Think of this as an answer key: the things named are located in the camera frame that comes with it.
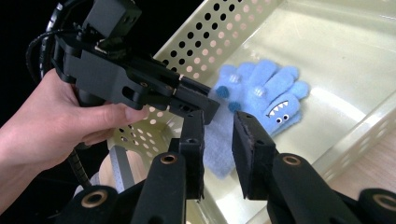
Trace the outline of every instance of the black cable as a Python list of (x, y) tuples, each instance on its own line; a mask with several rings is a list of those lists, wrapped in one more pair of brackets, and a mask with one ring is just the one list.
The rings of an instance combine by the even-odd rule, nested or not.
[(49, 31), (49, 32), (46, 32), (46, 33), (36, 37), (34, 40), (32, 40), (32, 42), (30, 42), (30, 44), (29, 44), (29, 46), (28, 46), (28, 48), (26, 50), (26, 54), (25, 54), (26, 66), (27, 66), (27, 69), (28, 69), (28, 71), (30, 73), (30, 76), (32, 77), (32, 79), (35, 81), (36, 84), (38, 84), (40, 82), (42, 77), (41, 76), (37, 76), (35, 74), (35, 71), (34, 71), (33, 66), (32, 66), (31, 57), (32, 57), (33, 49), (37, 46), (38, 43), (40, 43), (46, 37), (49, 37), (49, 36), (52, 36), (52, 35), (58, 35), (58, 34), (73, 34), (73, 33), (78, 33), (78, 30)]
[(79, 160), (77, 152), (73, 149), (72, 153), (70, 153), (69, 157), (67, 157), (67, 161), (70, 164), (70, 167), (75, 174), (78, 183), (84, 188), (88, 188), (92, 186), (90, 179), (85, 173), (84, 167), (82, 167), (81, 161)]

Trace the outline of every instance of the human hand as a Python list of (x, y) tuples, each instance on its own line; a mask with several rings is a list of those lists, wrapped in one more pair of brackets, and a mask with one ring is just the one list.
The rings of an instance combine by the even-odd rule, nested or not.
[(0, 161), (6, 158), (39, 173), (64, 161), (78, 143), (104, 141), (113, 128), (147, 115), (146, 108), (138, 111), (122, 104), (80, 107), (73, 88), (50, 70), (0, 129)]

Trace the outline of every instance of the black background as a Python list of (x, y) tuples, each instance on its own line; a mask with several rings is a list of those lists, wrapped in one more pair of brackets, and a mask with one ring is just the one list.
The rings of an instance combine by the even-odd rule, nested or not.
[[(35, 88), (25, 66), (25, 51), (35, 37), (45, 32), (50, 15), (58, 2), (0, 1), (1, 126)], [(202, 0), (135, 2), (143, 14), (129, 34), (128, 41), (140, 51), (155, 54)], [(85, 18), (84, 9), (81, 11), (74, 16), (76, 20)], [(21, 137), (25, 134), (33, 133), (24, 133), (21, 127)], [(99, 170), (107, 152), (106, 144), (102, 143), (78, 153), (89, 176)], [(53, 223), (54, 217), (73, 196), (77, 185), (68, 163), (61, 163), (36, 177), (21, 197), (0, 216), (0, 223)]]

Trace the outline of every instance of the circular hole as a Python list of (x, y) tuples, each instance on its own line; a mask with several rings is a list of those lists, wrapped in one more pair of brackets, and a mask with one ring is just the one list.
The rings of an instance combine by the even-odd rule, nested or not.
[(240, 14), (236, 14), (234, 19), (235, 19), (235, 21), (241, 21), (241, 15)]
[(223, 14), (220, 15), (220, 19), (222, 21), (225, 21), (225, 19), (227, 19), (227, 16), (223, 13)]
[(188, 38), (188, 39), (193, 39), (193, 38), (194, 38), (194, 33), (193, 33), (193, 32), (189, 32), (189, 33), (187, 34), (187, 38)]
[(212, 15), (210, 15), (210, 13), (205, 14), (205, 20), (209, 21), (211, 17)]
[(246, 30), (247, 29), (247, 25), (245, 23), (241, 23), (239, 28), (241, 28), (241, 30)]
[(396, 212), (396, 199), (385, 194), (375, 194), (373, 195), (373, 199), (382, 207), (390, 211)]
[(219, 38), (220, 38), (220, 39), (224, 38), (224, 32), (222, 32), (222, 31), (219, 32)]
[(195, 28), (197, 28), (197, 30), (201, 30), (201, 29), (202, 29), (202, 24), (201, 24), (200, 22), (198, 22), (198, 23), (195, 25)]
[(216, 50), (216, 53), (217, 53), (218, 55), (222, 54), (222, 49), (217, 49), (217, 50)]
[(249, 12), (250, 11), (249, 5), (244, 5), (243, 10), (244, 10), (244, 12)]
[(107, 191), (99, 189), (87, 194), (81, 201), (81, 205), (86, 208), (94, 208), (99, 206), (107, 199)]
[(174, 155), (164, 155), (161, 157), (161, 162), (163, 164), (172, 164), (177, 161), (177, 157)]
[(204, 32), (204, 38), (208, 39), (209, 38), (209, 32)]
[(235, 5), (234, 5), (234, 4), (230, 4), (230, 6), (228, 7), (228, 9), (229, 9), (230, 11), (233, 11), (233, 10), (235, 9)]
[(282, 160), (283, 160), (283, 162), (285, 162), (289, 165), (300, 165), (301, 164), (301, 161), (297, 157), (294, 157), (294, 156), (285, 156), (285, 157), (283, 157)]
[(203, 55), (206, 56), (208, 53), (209, 53), (209, 50), (207, 50), (207, 49), (203, 49), (203, 50), (202, 50), (202, 54), (203, 54)]
[(180, 43), (178, 43), (178, 46), (183, 49), (184, 47), (186, 47), (186, 42), (184, 41), (180, 41)]
[(171, 57), (175, 58), (177, 56), (177, 51), (172, 50), (171, 51)]
[(210, 41), (210, 47), (214, 48), (216, 46), (216, 40)]
[(232, 23), (227, 23), (226, 25), (227, 30), (232, 30), (233, 29), (233, 24)]
[(214, 9), (215, 11), (219, 11), (219, 9), (220, 9), (219, 3), (216, 3), (216, 4), (213, 6), (213, 9)]

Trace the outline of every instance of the black mechanical part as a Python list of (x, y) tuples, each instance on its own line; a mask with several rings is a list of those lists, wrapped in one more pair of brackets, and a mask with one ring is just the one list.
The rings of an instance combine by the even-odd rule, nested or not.
[(242, 111), (233, 117), (233, 159), (244, 198), (267, 200), (276, 144), (257, 119)]

